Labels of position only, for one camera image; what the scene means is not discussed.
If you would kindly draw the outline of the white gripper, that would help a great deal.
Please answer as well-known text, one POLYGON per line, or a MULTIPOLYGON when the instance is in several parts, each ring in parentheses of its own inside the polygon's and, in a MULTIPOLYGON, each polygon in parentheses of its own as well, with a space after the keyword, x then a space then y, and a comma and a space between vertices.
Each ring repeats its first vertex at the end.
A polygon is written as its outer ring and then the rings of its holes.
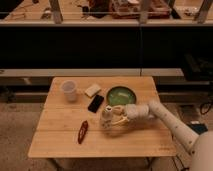
POLYGON ((149 107, 146 104, 143 105, 135 105, 128 104, 124 105, 116 105, 113 107, 112 111, 115 114, 123 114, 125 113, 126 117, 122 117, 119 121, 112 122, 112 126, 122 125, 124 123, 129 122, 129 120, 135 120, 137 118, 144 118, 149 114, 149 107))

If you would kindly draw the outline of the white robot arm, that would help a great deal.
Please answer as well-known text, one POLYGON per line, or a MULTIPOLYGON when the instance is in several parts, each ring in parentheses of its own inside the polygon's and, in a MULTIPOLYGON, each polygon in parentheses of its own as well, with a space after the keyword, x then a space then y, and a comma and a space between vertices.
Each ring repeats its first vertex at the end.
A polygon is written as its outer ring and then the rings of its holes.
POLYGON ((149 115, 159 118, 191 156, 189 171, 213 171, 213 131, 196 133, 156 100, 142 105, 113 106, 112 113, 123 116, 114 125, 147 118, 149 115))

